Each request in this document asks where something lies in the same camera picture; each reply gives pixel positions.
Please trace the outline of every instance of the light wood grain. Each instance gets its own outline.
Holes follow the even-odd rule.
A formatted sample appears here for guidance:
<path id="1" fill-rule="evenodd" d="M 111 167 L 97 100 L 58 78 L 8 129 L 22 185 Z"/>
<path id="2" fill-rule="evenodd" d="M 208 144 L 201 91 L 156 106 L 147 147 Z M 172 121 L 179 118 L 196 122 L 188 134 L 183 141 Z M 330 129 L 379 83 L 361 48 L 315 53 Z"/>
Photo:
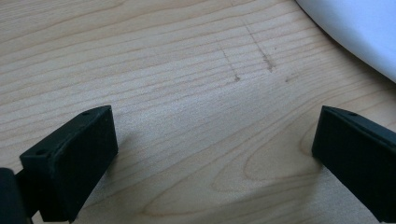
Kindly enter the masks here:
<path id="1" fill-rule="evenodd" d="M 290 0 L 0 1 L 0 166 L 113 106 L 76 223 L 376 223 L 310 148 L 322 105 L 396 130 L 395 93 Z"/>

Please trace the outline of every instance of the white object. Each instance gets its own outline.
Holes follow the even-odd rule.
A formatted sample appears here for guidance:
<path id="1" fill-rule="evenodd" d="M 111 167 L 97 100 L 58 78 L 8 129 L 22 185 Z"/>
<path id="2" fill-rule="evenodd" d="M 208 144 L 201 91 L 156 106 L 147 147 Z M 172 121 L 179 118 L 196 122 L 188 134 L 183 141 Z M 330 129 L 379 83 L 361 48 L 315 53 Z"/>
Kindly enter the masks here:
<path id="1" fill-rule="evenodd" d="M 297 0 L 344 48 L 396 82 L 396 0 Z"/>

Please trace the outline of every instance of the black object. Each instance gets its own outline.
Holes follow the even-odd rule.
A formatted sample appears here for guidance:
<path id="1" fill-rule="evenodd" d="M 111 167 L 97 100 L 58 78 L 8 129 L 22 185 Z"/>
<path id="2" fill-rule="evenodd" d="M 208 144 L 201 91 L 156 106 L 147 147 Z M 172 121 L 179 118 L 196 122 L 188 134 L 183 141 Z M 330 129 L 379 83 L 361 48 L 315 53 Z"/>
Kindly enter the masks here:
<path id="1" fill-rule="evenodd" d="M 378 221 L 396 222 L 396 133 L 323 106 L 312 153 Z"/>
<path id="2" fill-rule="evenodd" d="M 21 154 L 16 177 L 0 170 L 0 223 L 29 223 L 37 210 L 44 221 L 74 221 L 117 153 L 111 106 L 79 114 Z"/>

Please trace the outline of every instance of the tabletop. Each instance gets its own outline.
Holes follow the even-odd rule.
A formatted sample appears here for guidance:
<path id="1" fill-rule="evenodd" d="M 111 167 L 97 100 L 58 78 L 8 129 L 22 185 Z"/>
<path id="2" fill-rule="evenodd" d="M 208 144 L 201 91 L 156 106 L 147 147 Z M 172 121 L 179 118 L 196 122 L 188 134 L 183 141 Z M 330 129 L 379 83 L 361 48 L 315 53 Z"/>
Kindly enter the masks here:
<path id="1" fill-rule="evenodd" d="M 0 2 L 0 167 L 112 105 L 76 224 L 377 223 L 310 150 L 322 105 L 396 130 L 395 93 L 292 0 Z"/>

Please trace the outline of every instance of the wooden surface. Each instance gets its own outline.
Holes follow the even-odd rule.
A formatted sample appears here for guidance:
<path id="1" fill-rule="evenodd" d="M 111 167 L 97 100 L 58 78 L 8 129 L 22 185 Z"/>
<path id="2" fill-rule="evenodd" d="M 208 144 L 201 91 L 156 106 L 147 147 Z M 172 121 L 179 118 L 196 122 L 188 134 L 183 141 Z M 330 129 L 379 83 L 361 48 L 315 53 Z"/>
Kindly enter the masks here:
<path id="1" fill-rule="evenodd" d="M 395 93 L 291 0 L 0 1 L 0 166 L 113 106 L 76 224 L 376 223 L 310 148 L 322 105 L 396 130 Z"/>

